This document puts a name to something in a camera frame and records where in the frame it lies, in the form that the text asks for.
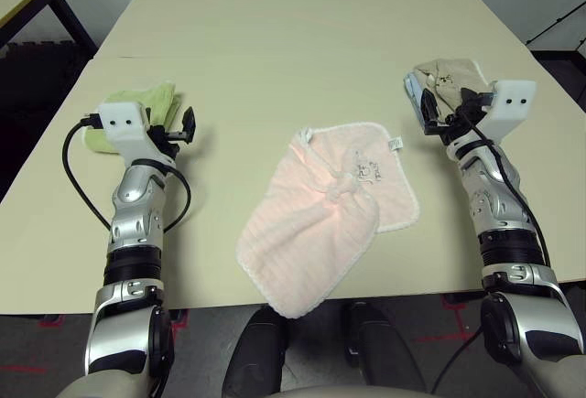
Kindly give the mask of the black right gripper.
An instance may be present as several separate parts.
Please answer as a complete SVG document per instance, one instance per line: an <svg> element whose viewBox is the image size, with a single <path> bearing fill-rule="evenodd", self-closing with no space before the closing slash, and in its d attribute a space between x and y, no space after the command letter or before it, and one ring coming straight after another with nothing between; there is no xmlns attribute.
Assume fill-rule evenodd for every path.
<svg viewBox="0 0 586 398"><path fill-rule="evenodd" d="M461 88L461 105L444 121L440 120L440 109L434 94L424 89L420 98L420 109L424 120L424 134L438 135L444 145L466 135L486 115L483 107L492 102L492 94L480 94L468 88Z"/></svg>

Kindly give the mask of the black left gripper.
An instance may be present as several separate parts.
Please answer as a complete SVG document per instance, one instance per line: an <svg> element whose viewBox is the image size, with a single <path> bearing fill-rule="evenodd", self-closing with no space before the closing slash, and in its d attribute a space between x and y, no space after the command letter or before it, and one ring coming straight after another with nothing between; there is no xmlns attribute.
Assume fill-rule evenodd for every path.
<svg viewBox="0 0 586 398"><path fill-rule="evenodd" d="M191 143L196 132L196 120L192 107L182 116L182 132L168 132L163 125L151 125L148 136L160 153L175 160L179 153L179 142Z"/></svg>

